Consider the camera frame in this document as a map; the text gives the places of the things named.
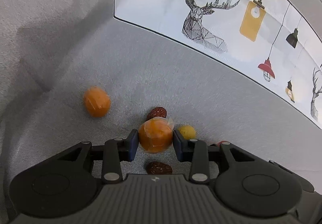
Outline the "dark red date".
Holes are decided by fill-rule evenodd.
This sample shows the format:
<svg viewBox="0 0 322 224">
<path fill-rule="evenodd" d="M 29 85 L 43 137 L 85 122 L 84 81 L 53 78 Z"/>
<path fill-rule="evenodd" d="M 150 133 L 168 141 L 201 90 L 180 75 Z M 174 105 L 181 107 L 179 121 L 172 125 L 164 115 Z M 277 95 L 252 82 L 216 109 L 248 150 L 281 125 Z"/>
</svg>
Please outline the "dark red date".
<svg viewBox="0 0 322 224">
<path fill-rule="evenodd" d="M 170 175 L 172 174 L 172 167 L 162 162 L 153 161 L 149 162 L 145 170 L 151 175 Z"/>
<path fill-rule="evenodd" d="M 146 120 L 150 120 L 155 117 L 166 118 L 167 110 L 164 107 L 155 107 L 148 113 Z"/>
</svg>

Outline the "small yellow fruit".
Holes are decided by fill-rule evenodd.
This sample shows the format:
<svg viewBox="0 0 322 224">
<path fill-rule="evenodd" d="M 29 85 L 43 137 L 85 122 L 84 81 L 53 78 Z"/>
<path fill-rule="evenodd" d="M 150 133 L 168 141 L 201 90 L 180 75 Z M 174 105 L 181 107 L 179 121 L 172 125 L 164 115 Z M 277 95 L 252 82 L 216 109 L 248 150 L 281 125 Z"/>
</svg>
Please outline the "small yellow fruit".
<svg viewBox="0 0 322 224">
<path fill-rule="evenodd" d="M 182 125 L 177 130 L 184 139 L 196 139 L 196 130 L 191 125 Z"/>
</svg>

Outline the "grey printed sofa cover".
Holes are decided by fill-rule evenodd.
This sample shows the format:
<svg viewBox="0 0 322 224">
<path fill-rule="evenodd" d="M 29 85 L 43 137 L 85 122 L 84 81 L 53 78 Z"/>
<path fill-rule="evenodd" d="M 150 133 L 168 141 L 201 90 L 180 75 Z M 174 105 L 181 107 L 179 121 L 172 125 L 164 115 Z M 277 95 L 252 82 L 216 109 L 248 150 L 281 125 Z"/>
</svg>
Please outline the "grey printed sofa cover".
<svg viewBox="0 0 322 224">
<path fill-rule="evenodd" d="M 15 216 L 9 183 L 81 141 L 102 145 L 154 106 L 199 137 L 231 141 L 321 191 L 321 130 L 234 70 L 113 18 L 112 0 L 1 0 L 1 223 Z M 84 93 L 111 99 L 101 118 Z"/>
</svg>

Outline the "orange fruit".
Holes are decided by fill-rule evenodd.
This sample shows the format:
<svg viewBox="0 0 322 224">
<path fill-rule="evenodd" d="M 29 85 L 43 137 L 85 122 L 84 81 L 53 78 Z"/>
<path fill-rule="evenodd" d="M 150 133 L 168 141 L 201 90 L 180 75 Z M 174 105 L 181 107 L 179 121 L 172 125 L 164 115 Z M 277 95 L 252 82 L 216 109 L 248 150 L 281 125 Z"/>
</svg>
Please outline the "orange fruit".
<svg viewBox="0 0 322 224">
<path fill-rule="evenodd" d="M 154 117 L 139 127 L 139 142 L 148 153 L 163 152 L 172 145 L 173 128 L 171 118 Z"/>
<path fill-rule="evenodd" d="M 102 88 L 90 87 L 84 93 L 84 106 L 90 116 L 101 118 L 108 113 L 111 99 Z"/>
</svg>

